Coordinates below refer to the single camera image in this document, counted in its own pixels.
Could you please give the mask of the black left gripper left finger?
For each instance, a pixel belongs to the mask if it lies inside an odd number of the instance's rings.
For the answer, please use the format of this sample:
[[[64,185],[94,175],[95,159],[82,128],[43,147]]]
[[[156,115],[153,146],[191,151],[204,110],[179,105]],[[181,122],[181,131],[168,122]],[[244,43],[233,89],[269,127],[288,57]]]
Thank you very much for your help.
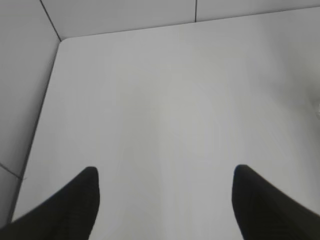
[[[99,174],[86,167],[45,202],[0,230],[2,240],[87,240],[100,206]]]

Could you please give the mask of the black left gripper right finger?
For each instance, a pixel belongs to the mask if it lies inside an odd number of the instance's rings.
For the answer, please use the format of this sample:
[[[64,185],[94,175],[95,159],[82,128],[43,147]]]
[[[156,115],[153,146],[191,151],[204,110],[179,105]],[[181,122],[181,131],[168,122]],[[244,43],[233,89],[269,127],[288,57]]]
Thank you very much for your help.
[[[245,240],[318,240],[320,216],[273,186],[248,165],[233,173],[231,202]]]

